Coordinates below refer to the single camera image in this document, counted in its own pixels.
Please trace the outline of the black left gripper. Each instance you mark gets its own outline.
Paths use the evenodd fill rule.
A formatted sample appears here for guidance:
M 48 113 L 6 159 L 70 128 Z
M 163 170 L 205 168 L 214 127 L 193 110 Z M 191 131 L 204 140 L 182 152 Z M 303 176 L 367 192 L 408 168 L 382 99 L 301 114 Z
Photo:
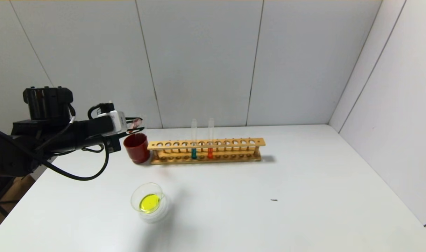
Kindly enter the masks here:
M 127 129 L 127 123 L 142 121 L 141 117 L 125 117 L 123 114 L 101 114 L 95 119 L 76 123 L 78 133 L 76 149 L 92 153 L 121 150 L 119 139 L 143 131 L 145 127 Z

